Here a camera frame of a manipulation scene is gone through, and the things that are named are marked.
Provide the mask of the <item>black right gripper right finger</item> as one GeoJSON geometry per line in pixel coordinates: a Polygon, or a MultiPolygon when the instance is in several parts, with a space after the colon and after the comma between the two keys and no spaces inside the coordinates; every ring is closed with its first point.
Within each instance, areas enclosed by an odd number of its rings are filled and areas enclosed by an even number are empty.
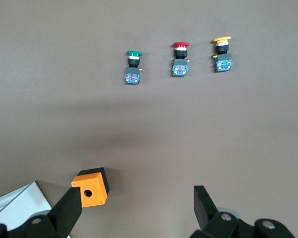
{"type": "Polygon", "coordinates": [[[220,212],[203,185],[194,186],[194,212],[200,226],[192,238],[294,238],[282,223],[258,219],[251,226],[230,212],[220,212]]]}

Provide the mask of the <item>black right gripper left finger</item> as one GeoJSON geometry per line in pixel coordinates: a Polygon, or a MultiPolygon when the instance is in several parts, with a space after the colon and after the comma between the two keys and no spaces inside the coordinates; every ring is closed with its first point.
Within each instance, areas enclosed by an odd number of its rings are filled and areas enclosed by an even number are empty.
{"type": "Polygon", "coordinates": [[[0,224],[0,238],[66,238],[82,211],[79,187],[71,187],[47,215],[29,218],[16,229],[0,224]]]}

